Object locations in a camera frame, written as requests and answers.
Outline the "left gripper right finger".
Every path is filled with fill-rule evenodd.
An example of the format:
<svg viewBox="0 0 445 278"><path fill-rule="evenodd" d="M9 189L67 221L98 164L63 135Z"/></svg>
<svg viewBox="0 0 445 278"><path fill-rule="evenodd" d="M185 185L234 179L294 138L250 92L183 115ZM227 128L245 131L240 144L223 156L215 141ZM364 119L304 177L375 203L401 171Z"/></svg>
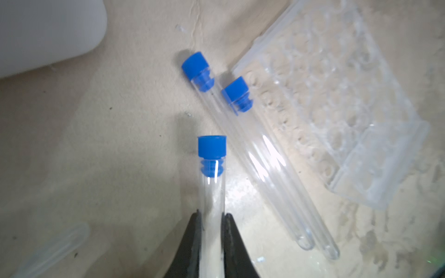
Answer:
<svg viewBox="0 0 445 278"><path fill-rule="evenodd" d="M222 246L225 278L260 278L230 213L222 219Z"/></svg>

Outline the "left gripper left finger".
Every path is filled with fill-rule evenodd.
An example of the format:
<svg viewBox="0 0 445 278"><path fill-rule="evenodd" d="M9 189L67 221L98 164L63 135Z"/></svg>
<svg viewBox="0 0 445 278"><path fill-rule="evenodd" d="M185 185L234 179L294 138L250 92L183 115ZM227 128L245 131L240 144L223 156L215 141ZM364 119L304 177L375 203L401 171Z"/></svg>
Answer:
<svg viewBox="0 0 445 278"><path fill-rule="evenodd" d="M198 278L202 241L202 214L194 212L164 278Z"/></svg>

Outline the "blue capped test tube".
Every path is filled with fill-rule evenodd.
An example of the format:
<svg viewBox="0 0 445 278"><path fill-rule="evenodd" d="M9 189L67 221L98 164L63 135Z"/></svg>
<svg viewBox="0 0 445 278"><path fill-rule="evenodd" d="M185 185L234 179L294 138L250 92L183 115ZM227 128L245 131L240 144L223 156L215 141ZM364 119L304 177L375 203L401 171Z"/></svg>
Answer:
<svg viewBox="0 0 445 278"><path fill-rule="evenodd" d="M223 218L226 196L226 136L198 137L200 278L224 277Z"/></svg>
<svg viewBox="0 0 445 278"><path fill-rule="evenodd" d="M304 250L317 247L331 260L340 251L278 140L263 123L247 83L237 78L222 90L229 106L234 147L261 193Z"/></svg>
<svg viewBox="0 0 445 278"><path fill-rule="evenodd" d="M201 52L190 55L181 68L289 234L302 249L313 249L315 235L305 210L301 180L262 122L246 81L238 77L223 86Z"/></svg>

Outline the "white plastic storage bin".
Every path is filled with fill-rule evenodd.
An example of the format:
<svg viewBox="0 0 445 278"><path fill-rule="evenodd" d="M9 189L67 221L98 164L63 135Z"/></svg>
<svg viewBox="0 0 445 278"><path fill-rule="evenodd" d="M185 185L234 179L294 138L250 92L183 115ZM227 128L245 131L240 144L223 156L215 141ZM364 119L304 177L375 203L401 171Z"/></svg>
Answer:
<svg viewBox="0 0 445 278"><path fill-rule="evenodd" d="M1 1L1 77L88 53L106 30L103 1Z"/></svg>

